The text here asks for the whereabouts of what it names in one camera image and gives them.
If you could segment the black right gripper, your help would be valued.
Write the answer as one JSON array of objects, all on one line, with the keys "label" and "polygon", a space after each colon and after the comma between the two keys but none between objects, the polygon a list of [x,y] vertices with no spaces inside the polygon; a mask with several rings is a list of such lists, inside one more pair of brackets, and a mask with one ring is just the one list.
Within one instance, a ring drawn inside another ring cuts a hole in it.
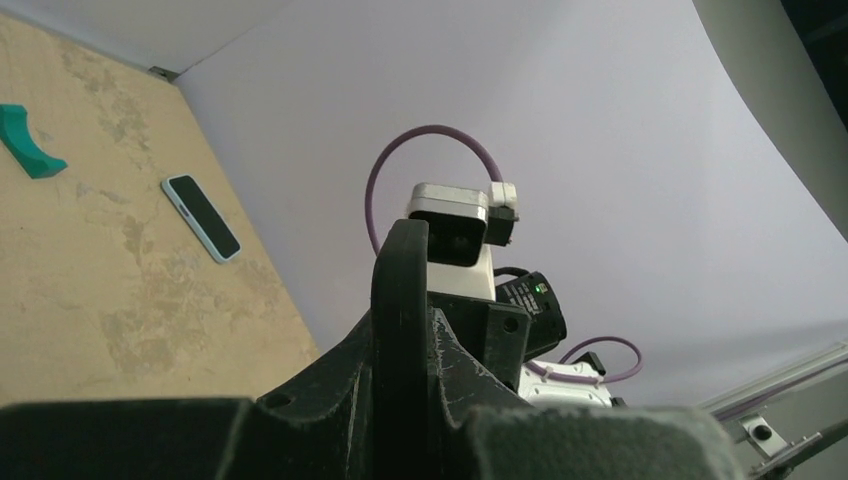
[{"label": "black right gripper", "polygon": [[525,362],[530,316],[522,307],[436,293],[440,309],[459,344],[511,391],[517,391]]}]

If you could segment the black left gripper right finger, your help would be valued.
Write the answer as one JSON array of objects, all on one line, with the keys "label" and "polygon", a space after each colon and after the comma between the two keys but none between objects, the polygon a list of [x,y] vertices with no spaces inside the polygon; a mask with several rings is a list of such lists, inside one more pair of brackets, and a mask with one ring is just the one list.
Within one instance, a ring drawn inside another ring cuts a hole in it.
[{"label": "black left gripper right finger", "polygon": [[428,313],[431,432],[438,479],[743,479],[728,435],[692,408],[534,407]]}]

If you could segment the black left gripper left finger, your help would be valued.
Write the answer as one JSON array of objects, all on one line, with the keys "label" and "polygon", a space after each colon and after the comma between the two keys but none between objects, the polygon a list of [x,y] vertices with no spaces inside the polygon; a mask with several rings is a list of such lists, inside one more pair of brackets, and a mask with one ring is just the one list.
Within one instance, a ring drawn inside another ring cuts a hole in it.
[{"label": "black left gripper left finger", "polygon": [[364,479],[371,323],[255,400],[23,403],[1,411],[5,479]]}]

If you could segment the phone in light blue case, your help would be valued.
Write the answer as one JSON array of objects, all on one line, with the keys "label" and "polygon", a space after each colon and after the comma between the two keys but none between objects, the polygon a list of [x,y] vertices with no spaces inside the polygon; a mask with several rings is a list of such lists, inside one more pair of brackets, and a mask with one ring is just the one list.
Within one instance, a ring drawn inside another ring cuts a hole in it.
[{"label": "phone in light blue case", "polygon": [[227,263],[241,253],[240,241],[193,176],[168,177],[161,188],[216,263]]}]

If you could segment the teal curved block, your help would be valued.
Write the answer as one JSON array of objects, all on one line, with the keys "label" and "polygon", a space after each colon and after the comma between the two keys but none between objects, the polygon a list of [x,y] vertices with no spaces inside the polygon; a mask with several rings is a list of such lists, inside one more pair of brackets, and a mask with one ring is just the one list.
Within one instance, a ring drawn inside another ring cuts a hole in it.
[{"label": "teal curved block", "polygon": [[29,130],[28,111],[22,105],[1,105],[1,141],[31,179],[45,179],[63,172],[68,164],[43,151]]}]

